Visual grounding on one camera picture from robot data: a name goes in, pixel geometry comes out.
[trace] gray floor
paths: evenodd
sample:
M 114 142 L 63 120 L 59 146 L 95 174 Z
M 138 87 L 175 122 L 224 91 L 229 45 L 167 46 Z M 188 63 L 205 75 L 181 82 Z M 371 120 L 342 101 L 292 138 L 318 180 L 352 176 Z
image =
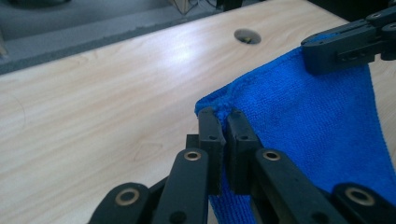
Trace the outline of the gray floor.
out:
M 0 0 L 0 75 L 220 12 L 204 0 L 187 15 L 168 0 Z

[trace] blue towel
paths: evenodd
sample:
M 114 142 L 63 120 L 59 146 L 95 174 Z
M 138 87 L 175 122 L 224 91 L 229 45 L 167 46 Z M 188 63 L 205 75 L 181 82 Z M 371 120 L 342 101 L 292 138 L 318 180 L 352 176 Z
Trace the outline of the blue towel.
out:
M 286 152 L 319 188 L 354 182 L 396 204 L 368 65 L 312 76 L 297 48 L 204 97 L 195 113 L 207 106 L 223 127 L 233 107 L 242 110 L 264 147 Z M 222 183 L 223 195 L 210 197 L 219 223 L 255 223 L 249 197 Z

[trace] light wood tabletop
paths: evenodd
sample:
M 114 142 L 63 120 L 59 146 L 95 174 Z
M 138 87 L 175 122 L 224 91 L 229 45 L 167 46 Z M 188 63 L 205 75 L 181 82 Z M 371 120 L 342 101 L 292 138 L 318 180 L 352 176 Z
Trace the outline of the light wood tabletop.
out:
M 0 223 L 87 223 L 117 185 L 152 186 L 198 132 L 196 101 L 344 23 L 271 0 L 0 76 Z M 396 62 L 371 69 L 396 163 Z

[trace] screw hole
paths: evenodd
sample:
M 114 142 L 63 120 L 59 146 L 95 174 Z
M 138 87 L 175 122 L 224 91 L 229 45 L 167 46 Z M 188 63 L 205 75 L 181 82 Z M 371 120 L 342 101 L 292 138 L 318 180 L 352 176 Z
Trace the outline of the screw hole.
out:
M 196 151 L 189 151 L 184 153 L 184 159 L 188 161 L 198 161 L 201 159 L 201 153 L 196 152 Z
M 375 14 L 372 15 L 372 18 L 378 18 L 378 17 L 380 17 L 380 16 L 381 16 L 380 13 L 375 13 Z
M 119 192 L 116 196 L 116 204 L 120 206 L 127 206 L 130 204 L 133 204 L 137 201 L 139 198 L 140 194 L 137 189 L 124 189 Z
M 279 161 L 280 155 L 274 151 L 266 151 L 262 154 L 268 161 Z
M 348 188 L 346 189 L 346 196 L 352 202 L 363 206 L 372 206 L 375 204 L 373 196 L 362 189 Z

